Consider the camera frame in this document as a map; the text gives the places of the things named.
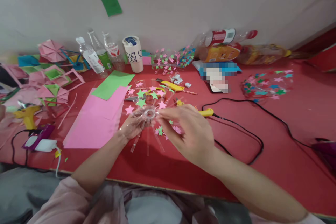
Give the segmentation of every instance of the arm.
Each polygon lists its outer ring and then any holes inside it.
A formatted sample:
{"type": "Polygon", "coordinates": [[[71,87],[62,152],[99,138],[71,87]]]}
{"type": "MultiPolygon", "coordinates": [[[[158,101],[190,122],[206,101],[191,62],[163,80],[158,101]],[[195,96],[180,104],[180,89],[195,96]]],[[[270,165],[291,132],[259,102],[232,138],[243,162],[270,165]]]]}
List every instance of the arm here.
{"type": "Polygon", "coordinates": [[[225,154],[214,145],[208,121],[190,104],[159,110],[164,132],[179,152],[215,176],[254,214],[275,222],[303,220],[307,210],[270,179],[225,154]],[[185,134],[177,134],[167,121],[178,120],[185,134]]]}

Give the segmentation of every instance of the bottle cap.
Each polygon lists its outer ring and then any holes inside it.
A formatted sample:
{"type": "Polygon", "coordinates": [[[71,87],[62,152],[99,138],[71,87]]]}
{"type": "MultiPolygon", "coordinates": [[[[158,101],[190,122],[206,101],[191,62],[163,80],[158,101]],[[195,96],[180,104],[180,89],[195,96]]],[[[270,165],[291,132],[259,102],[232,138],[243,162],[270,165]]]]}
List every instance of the bottle cap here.
{"type": "Polygon", "coordinates": [[[77,38],[76,38],[76,41],[77,41],[78,44],[83,44],[83,43],[85,43],[85,40],[83,39],[83,37],[77,37],[77,38]]]}

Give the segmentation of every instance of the pink paper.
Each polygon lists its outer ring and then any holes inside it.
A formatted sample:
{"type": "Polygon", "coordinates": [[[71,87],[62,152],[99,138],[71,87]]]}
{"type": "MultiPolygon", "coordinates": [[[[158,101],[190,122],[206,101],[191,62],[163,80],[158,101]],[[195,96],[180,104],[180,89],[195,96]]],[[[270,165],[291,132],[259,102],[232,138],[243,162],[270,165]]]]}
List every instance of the pink paper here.
{"type": "Polygon", "coordinates": [[[63,141],[65,149],[99,149],[119,127],[121,109],[128,87],[120,86],[109,100],[91,95],[80,110],[63,141]]]}
{"type": "Polygon", "coordinates": [[[149,57],[149,56],[142,57],[142,62],[144,65],[151,65],[152,57],[149,57]]]}

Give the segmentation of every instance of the power cord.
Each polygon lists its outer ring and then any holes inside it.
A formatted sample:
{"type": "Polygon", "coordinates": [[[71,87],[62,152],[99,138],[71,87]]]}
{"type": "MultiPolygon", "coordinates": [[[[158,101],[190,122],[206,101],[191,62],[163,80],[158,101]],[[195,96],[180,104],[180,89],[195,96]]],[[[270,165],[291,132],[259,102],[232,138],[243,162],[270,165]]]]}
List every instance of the power cord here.
{"type": "MultiPolygon", "coordinates": [[[[287,133],[288,133],[288,135],[290,136],[290,138],[291,138],[292,140],[296,141],[297,143],[299,143],[299,144],[301,144],[301,145],[303,145],[303,146],[305,146],[305,147],[308,147],[308,148],[313,149],[313,150],[315,150],[315,151],[319,151],[319,152],[322,153],[322,154],[325,154],[325,155],[328,155],[328,156],[331,156],[331,157],[336,158],[335,155],[331,155],[331,154],[329,154],[329,153],[322,152],[322,151],[320,151],[320,150],[317,150],[317,149],[315,149],[315,148],[313,148],[313,147],[311,147],[311,146],[309,146],[309,145],[307,145],[307,144],[305,144],[305,143],[302,143],[301,141],[297,140],[295,137],[293,137],[292,132],[291,132],[291,130],[290,130],[288,124],[287,124],[285,121],[283,121],[282,119],[280,119],[279,117],[277,117],[277,116],[274,115],[273,113],[269,112],[267,109],[265,109],[264,107],[262,107],[260,104],[258,104],[257,102],[255,102],[255,101],[253,101],[253,100],[235,100],[235,99],[231,99],[231,98],[221,98],[221,99],[219,99],[218,101],[216,101],[216,102],[214,102],[214,103],[209,103],[209,104],[205,104],[205,105],[203,105],[203,106],[202,106],[202,110],[204,110],[204,107],[205,107],[205,106],[209,106],[209,105],[216,104],[216,103],[218,103],[218,102],[221,101],[221,100],[229,100],[229,101],[234,101],[234,102],[247,102],[247,101],[248,101],[248,102],[250,102],[250,103],[253,103],[253,104],[257,105],[259,108],[261,108],[262,110],[264,110],[267,114],[273,116],[275,119],[277,119],[277,120],[279,120],[280,122],[282,122],[282,123],[285,125],[285,127],[286,127],[286,129],[287,129],[287,133]]],[[[217,117],[217,118],[220,118],[220,119],[223,119],[223,120],[226,120],[226,121],[229,121],[229,122],[232,122],[232,123],[238,125],[238,126],[241,127],[243,130],[245,130],[246,132],[252,134],[253,136],[255,136],[255,137],[259,140],[259,142],[260,142],[260,144],[261,144],[260,150],[259,150],[259,152],[256,154],[256,156],[253,158],[253,160],[252,160],[251,162],[248,163],[248,165],[253,164],[253,163],[257,160],[257,158],[261,155],[261,153],[263,152],[263,150],[264,150],[264,142],[263,142],[257,135],[255,135],[255,134],[253,134],[252,132],[248,131],[248,130],[245,129],[243,126],[239,125],[238,123],[236,123],[236,122],[234,122],[234,121],[231,121],[231,120],[229,120],[229,119],[220,117],[219,115],[216,115],[216,114],[213,114],[213,116],[215,116],[215,117],[217,117]]],[[[228,153],[230,156],[232,156],[231,153],[230,153],[230,152],[229,152],[229,151],[228,151],[228,150],[227,150],[221,143],[219,143],[217,140],[215,140],[215,142],[216,142],[219,146],[221,146],[221,147],[225,150],[226,153],[228,153]]]]}

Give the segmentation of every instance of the green sticky note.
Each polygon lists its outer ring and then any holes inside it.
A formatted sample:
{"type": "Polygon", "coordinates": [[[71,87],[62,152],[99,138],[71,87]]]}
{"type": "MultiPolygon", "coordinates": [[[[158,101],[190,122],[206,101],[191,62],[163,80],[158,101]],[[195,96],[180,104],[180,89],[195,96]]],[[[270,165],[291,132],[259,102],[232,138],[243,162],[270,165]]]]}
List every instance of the green sticky note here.
{"type": "Polygon", "coordinates": [[[118,0],[101,0],[109,17],[122,13],[118,0]]]}
{"type": "Polygon", "coordinates": [[[94,96],[108,100],[119,86],[127,86],[135,75],[114,70],[92,93],[94,96]]]}

